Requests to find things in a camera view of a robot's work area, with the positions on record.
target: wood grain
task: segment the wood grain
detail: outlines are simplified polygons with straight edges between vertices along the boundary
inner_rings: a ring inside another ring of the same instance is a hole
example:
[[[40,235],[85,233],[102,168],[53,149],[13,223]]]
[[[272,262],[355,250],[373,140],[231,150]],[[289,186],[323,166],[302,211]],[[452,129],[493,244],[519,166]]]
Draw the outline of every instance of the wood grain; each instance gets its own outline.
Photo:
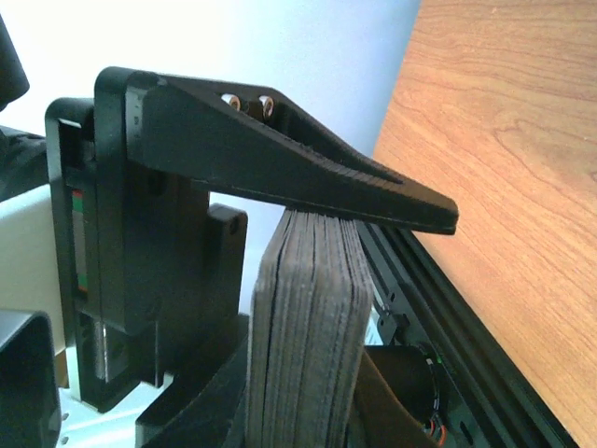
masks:
[[[421,240],[595,446],[597,3],[423,0],[376,158],[455,199]]]

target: black plastic clamp arm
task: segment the black plastic clamp arm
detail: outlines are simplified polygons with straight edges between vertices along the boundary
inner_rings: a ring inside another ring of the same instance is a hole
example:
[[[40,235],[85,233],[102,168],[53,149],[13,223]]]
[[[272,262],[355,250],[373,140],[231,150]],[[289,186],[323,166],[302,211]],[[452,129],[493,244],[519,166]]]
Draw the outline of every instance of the black plastic clamp arm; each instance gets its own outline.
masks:
[[[452,234],[453,200],[361,155],[280,92],[110,67],[95,85],[98,169],[121,157],[217,191]]]

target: red wire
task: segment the red wire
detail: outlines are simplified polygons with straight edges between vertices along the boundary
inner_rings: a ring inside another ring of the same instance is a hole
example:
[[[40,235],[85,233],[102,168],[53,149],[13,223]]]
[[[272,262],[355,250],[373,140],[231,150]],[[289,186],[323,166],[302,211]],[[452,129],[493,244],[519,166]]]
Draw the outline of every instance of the red wire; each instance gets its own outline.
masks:
[[[441,437],[439,438],[439,442],[437,444],[439,446],[442,446],[444,444],[444,442],[446,441],[446,437],[448,436],[448,431],[446,430],[446,427],[444,425],[442,425],[439,429],[441,430]]]

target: metal bolt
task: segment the metal bolt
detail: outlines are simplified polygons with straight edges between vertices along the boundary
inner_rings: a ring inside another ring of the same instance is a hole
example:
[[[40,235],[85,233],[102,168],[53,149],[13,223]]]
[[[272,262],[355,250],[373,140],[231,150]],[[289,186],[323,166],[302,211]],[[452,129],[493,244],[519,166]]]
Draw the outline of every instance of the metal bolt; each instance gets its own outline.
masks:
[[[263,118],[269,119],[273,114],[273,99],[270,96],[260,96],[259,101],[263,105]]]
[[[230,105],[235,110],[241,110],[241,100],[238,96],[232,95],[231,93],[224,93],[222,95],[222,100]]]

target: black plastic housing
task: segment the black plastic housing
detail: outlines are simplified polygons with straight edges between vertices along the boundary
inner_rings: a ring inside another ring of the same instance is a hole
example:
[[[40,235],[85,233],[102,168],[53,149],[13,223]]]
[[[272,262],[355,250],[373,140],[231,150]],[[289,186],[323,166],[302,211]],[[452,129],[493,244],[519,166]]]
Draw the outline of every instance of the black plastic housing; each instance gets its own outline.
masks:
[[[0,310],[0,446],[53,448],[61,425],[48,316]]]
[[[123,107],[105,86],[46,115],[69,380],[100,412],[237,314],[247,229],[192,179],[129,161]]]
[[[223,95],[239,99],[236,110]],[[274,106],[264,117],[259,98]],[[334,217],[454,233],[447,198],[361,155],[280,92],[106,68],[95,84],[98,176],[117,190],[121,157],[217,191]]]
[[[239,402],[230,403],[230,408],[224,409],[222,402],[214,403],[214,408],[203,409],[204,414],[211,415],[212,420],[205,424],[202,420],[195,422],[195,430],[191,422],[193,420],[191,408],[208,387],[208,385],[217,376],[217,373],[229,361],[229,359],[238,350],[246,351],[246,338],[249,329],[248,315],[236,315],[229,322],[223,325],[215,332],[212,337],[201,345],[188,358],[184,369],[174,378],[174,382],[139,416],[135,422],[135,445],[141,446],[159,446],[150,441],[159,436],[158,441],[168,441],[171,446],[185,446],[201,441],[201,428],[215,426],[215,415],[221,415],[220,425],[226,424],[233,419]],[[246,359],[241,363],[234,373],[239,377],[238,380],[243,385],[246,375]],[[173,430],[179,427],[181,422],[187,421],[186,431]]]

